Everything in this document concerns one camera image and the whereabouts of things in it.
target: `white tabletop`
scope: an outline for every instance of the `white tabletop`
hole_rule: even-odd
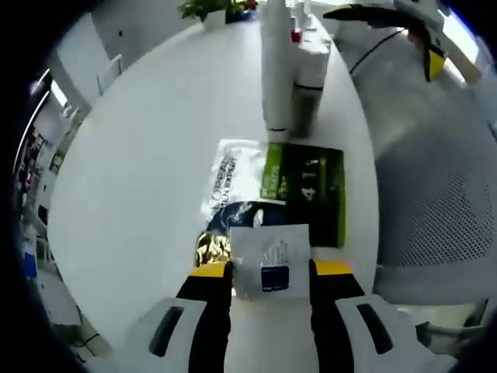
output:
[[[345,153],[342,252],[370,291],[373,149],[335,46],[315,126],[304,143]],[[176,295],[192,270],[200,202],[222,138],[266,140],[258,23],[209,33],[197,25],[166,41],[128,68],[81,126],[55,185],[48,238],[76,302],[111,345],[160,298]]]

